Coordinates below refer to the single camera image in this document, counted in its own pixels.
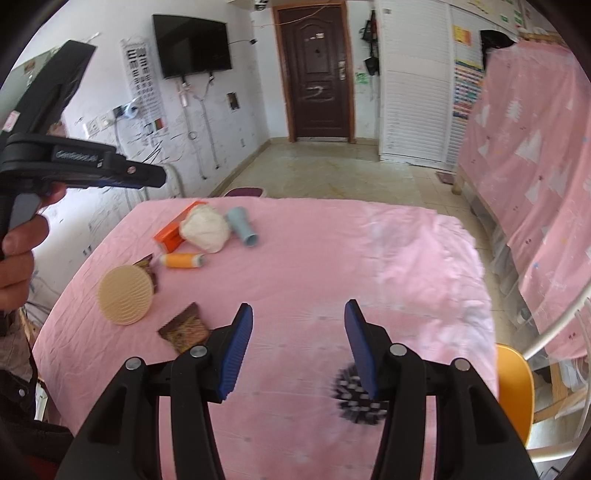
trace snack package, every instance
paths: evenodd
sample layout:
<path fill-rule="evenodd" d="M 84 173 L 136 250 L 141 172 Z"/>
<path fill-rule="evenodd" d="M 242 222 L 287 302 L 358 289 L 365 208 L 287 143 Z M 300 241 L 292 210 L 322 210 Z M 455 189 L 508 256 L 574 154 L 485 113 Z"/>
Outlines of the snack package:
<path fill-rule="evenodd" d="M 180 355 L 194 345 L 205 343 L 210 330 L 199 318 L 199 306 L 192 303 L 158 330 L 158 333 Z"/>
<path fill-rule="evenodd" d="M 158 292 L 158 282 L 156 281 L 156 275 L 154 274 L 152 267 L 150 267 L 150 263 L 154 258 L 153 254 L 149 254 L 147 257 L 142 258 L 142 260 L 137 261 L 134 265 L 137 265 L 139 268 L 144 270 L 149 276 L 150 280 L 152 280 L 152 284 L 154 285 L 154 293 Z"/>

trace door lock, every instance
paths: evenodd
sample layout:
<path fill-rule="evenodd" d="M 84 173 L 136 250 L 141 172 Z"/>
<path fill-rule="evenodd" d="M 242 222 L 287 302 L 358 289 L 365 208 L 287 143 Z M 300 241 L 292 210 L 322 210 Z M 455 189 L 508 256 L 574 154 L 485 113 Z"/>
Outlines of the door lock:
<path fill-rule="evenodd" d="M 339 80 L 345 80 L 347 78 L 347 62 L 345 60 L 339 60 Z"/>

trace blue gripper pad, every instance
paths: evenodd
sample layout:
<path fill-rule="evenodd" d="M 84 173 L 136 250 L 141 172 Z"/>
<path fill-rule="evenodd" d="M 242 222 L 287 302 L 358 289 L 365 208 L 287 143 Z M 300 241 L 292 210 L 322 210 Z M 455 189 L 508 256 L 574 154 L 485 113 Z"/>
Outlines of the blue gripper pad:
<path fill-rule="evenodd" d="M 375 398 L 378 392 L 376 365 L 365 336 L 365 324 L 359 305 L 355 300 L 349 300 L 345 304 L 345 330 L 349 337 L 349 345 L 361 379 L 361 386 L 367 391 L 369 398 Z"/>
<path fill-rule="evenodd" d="M 220 363 L 220 383 L 217 393 L 222 400 L 234 390 L 244 353 L 252 333 L 252 307 L 244 304 L 242 315 L 233 322 L 233 336 Z"/>

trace white wardrobe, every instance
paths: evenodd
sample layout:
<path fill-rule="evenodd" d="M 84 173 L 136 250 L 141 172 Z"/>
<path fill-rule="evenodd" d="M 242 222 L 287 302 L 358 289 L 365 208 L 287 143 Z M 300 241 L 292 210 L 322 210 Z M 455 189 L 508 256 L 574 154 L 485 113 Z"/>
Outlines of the white wardrobe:
<path fill-rule="evenodd" d="M 480 30 L 500 30 L 515 39 L 515 17 L 508 15 L 514 9 L 517 15 L 518 7 L 506 0 L 376 0 L 375 8 L 382 89 L 380 158 L 453 170 L 466 125 L 453 114 L 456 87 L 461 88 L 456 84 L 461 82 L 456 60 L 482 67 Z M 466 9 L 482 10 L 483 16 Z M 507 28 L 498 25 L 504 19 Z M 469 41 L 456 41 L 454 26 L 469 31 Z"/>

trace round beige pad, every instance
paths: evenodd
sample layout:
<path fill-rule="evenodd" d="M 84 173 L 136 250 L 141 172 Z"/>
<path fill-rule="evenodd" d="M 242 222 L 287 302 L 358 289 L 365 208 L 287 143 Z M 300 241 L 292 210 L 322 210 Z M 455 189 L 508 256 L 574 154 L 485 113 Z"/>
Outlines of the round beige pad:
<path fill-rule="evenodd" d="M 136 265 L 122 265 L 100 281 L 98 302 L 108 320 L 117 325 L 131 325 L 148 313 L 153 296 L 150 276 Z"/>

